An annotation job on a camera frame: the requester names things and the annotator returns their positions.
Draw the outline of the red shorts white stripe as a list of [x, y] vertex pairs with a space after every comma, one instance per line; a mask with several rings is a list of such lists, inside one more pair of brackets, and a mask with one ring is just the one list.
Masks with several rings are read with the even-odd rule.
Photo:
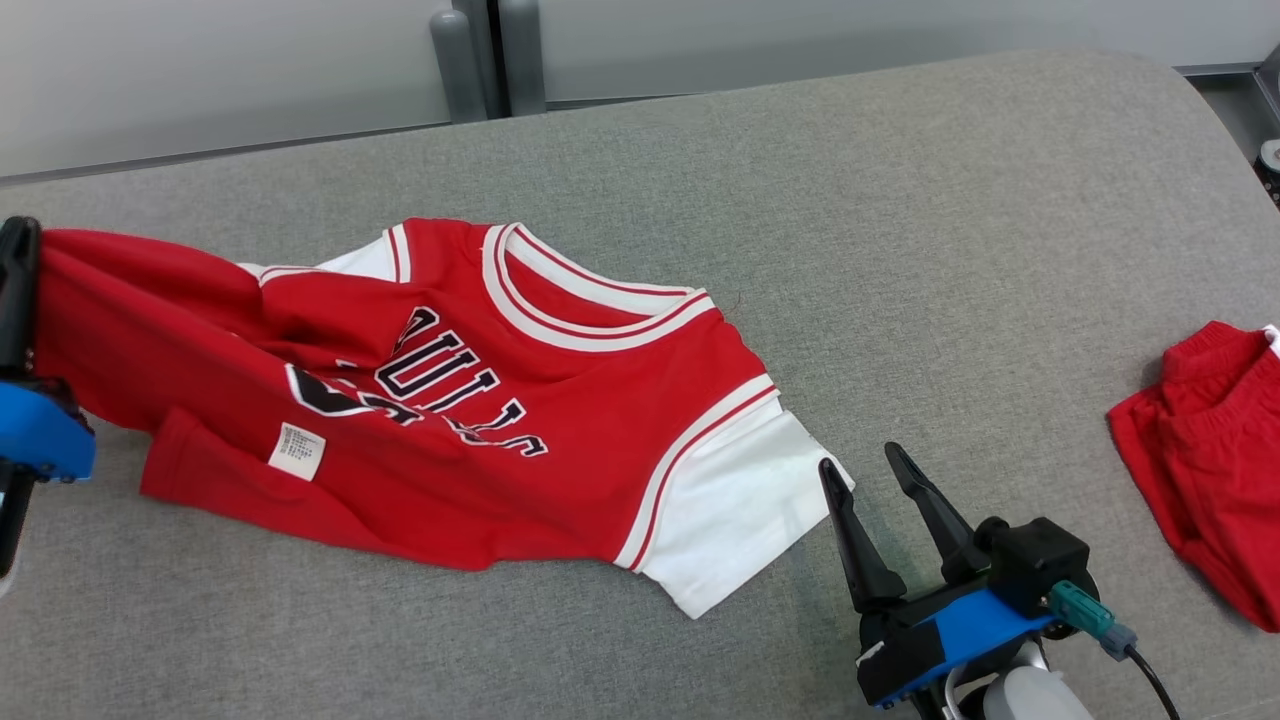
[[1280, 633], [1280, 328], [1206, 324], [1107, 423], [1174, 553]]

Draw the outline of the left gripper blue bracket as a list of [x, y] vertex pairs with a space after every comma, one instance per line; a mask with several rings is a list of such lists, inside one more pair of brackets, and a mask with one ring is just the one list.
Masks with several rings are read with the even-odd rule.
[[12, 580], [36, 486], [91, 479], [96, 434], [68, 383], [33, 365], [41, 224], [0, 224], [0, 583]]

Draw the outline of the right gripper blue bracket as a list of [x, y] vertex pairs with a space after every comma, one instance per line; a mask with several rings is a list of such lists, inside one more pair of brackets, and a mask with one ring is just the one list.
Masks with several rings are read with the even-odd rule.
[[[975, 544], [970, 524], [896, 442], [884, 455], [901, 491], [916, 505], [941, 559], [941, 574], [957, 585], [987, 570], [987, 553]], [[859, 614], [881, 612], [902, 601], [906, 587], [881, 557], [854, 509], [852, 492], [831, 457], [818, 473], [835, 527], [844, 574]], [[941, 603], [916, 620], [901, 620], [919, 603], [887, 612], [881, 638], [858, 659], [856, 679], [869, 706], [888, 710], [909, 705], [920, 720], [961, 720], [956, 701], [947, 696], [952, 673], [975, 664], [989, 673], [1010, 666], [1021, 647], [1038, 641], [1053, 624], [1043, 610], [1029, 618], [1006, 605], [989, 588], [947, 591]]]

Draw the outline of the red white basketball jersey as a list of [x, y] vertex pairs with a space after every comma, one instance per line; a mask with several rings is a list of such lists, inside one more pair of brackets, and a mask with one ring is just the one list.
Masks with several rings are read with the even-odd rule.
[[611, 562], [700, 618], [844, 474], [707, 291], [521, 223], [410, 218], [316, 266], [42, 245], [36, 366], [151, 437], [151, 498], [461, 570]]

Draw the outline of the grey cylinder post foot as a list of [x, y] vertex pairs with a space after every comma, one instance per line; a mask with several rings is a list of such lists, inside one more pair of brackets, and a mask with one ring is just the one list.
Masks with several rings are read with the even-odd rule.
[[539, 0], [497, 0], [509, 113], [547, 111]]

